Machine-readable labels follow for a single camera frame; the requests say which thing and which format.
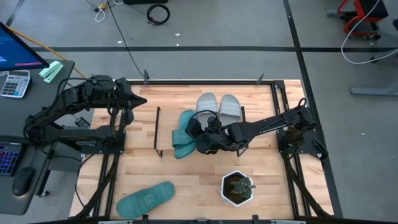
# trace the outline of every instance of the monitor screen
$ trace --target monitor screen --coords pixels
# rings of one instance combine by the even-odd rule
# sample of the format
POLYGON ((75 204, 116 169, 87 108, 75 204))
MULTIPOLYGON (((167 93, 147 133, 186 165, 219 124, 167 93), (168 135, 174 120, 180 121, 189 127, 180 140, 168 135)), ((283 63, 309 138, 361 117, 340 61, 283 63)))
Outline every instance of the monitor screen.
POLYGON ((0 71, 45 68, 48 63, 0 23, 0 71))

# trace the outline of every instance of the hexagonal pot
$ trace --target hexagonal pot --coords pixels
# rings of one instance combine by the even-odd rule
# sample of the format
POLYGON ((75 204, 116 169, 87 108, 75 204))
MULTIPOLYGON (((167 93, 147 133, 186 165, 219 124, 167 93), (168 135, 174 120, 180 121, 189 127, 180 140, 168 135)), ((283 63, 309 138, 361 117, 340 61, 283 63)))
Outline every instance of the hexagonal pot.
POLYGON ((221 187, 220 187, 220 194, 221 194, 221 197, 223 198, 224 202, 225 202, 225 203, 228 203, 228 204, 231 204, 231 205, 234 205, 235 207, 239 207, 239 206, 243 205, 244 203, 246 203, 246 202, 248 202, 248 201, 250 201, 250 200, 253 200, 254 189, 252 189, 251 196, 250 196, 249 198, 245 199, 245 200, 242 200, 242 201, 236 201, 237 198, 228 198, 228 197, 227 197, 227 194, 226 194, 226 192, 225 192, 225 186, 224 186, 224 185, 225 185, 226 180, 228 179, 228 177, 231 177, 231 176, 235 176, 235 177, 236 177, 236 176, 240 176, 241 178, 247 177, 247 176, 244 175, 242 172, 236 170, 236 171, 234 171, 234 172, 232 172, 232 173, 230 173, 230 174, 225 175, 225 176, 222 178, 222 180, 221 180, 221 187))

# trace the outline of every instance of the white slipper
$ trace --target white slipper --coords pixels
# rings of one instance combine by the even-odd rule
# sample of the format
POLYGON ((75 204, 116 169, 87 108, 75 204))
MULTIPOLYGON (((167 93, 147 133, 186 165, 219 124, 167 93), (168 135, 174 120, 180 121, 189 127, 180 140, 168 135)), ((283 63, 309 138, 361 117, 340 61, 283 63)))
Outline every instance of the white slipper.
POLYGON ((220 121, 223 126, 240 122, 241 104, 234 95, 225 94, 220 102, 220 121))
MULTIPOLYGON (((197 112, 203 110, 211 110, 218 114, 217 99, 213 93, 205 93, 199 97, 197 101, 197 112)), ((198 121, 201 124, 201 128, 204 130, 208 126, 207 119, 210 116, 214 116, 213 113, 203 112, 197 115, 198 121)))

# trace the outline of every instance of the slipper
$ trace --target slipper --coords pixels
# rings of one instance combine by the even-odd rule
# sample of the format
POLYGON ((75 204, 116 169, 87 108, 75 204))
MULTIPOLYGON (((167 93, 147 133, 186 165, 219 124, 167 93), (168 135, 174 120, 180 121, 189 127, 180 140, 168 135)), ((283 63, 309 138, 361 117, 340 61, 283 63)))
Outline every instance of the slipper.
POLYGON ((240 122, 242 117, 241 104, 235 96, 225 94, 220 102, 220 121, 223 126, 240 122))
POLYGON ((174 185, 163 182, 125 196, 116 204, 116 211, 122 218, 135 219, 168 201, 174 193, 174 185))
MULTIPOLYGON (((218 114, 217 99, 213 93, 205 93, 199 97, 197 101, 197 112, 203 110, 211 110, 218 114)), ((197 119, 200 122, 202 129, 208 126, 207 119, 210 116, 214 116, 214 114, 203 112, 197 115, 197 119)))
POLYGON ((172 144, 174 148, 174 158, 176 159, 189 156, 196 148, 193 139, 185 133, 185 128, 193 114, 194 112, 192 110, 182 112, 178 122, 178 129, 172 131, 172 144))

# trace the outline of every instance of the gray floor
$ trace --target gray floor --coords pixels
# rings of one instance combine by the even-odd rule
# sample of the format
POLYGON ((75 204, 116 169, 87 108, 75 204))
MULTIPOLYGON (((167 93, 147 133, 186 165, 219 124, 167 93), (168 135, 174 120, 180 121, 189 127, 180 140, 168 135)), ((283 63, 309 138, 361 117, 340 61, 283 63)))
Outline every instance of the gray floor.
MULTIPOLYGON (((0 21, 6 22, 16 0, 0 2, 0 21)), ((373 47, 397 47, 398 2, 384 0, 390 16, 380 23, 383 38, 373 47)), ((343 22, 327 17, 327 9, 340 0, 289 0, 302 47, 340 47, 346 37, 343 22)), ((172 16, 164 26, 151 26, 129 6, 113 7, 130 47, 265 46, 293 47, 289 23, 281 0, 170 0, 172 16)), ((138 5, 145 11, 148 5, 138 5)), ((25 0, 12 26, 51 47, 122 47, 110 11, 102 23, 83 0, 25 0)), ((347 47, 371 47, 353 38, 347 47)), ((45 58, 56 58, 40 52, 45 58)), ((61 52, 86 75, 140 78, 127 52, 61 52)), ((132 52, 151 78, 257 78, 301 79, 295 52, 185 51, 132 52)), ((330 152, 336 187, 346 218, 398 222, 398 119, 397 99, 353 96, 353 86, 386 86, 398 81, 398 58, 377 64, 352 65, 340 53, 304 53, 308 76, 330 152)), ((370 53, 347 54, 355 61, 370 53)), ((91 113, 82 112, 90 118, 91 113)), ((72 117, 59 123, 73 124, 72 117)), ((24 216, 0 215, 9 223, 63 219, 72 202, 76 174, 55 172, 45 199, 35 198, 24 216)))

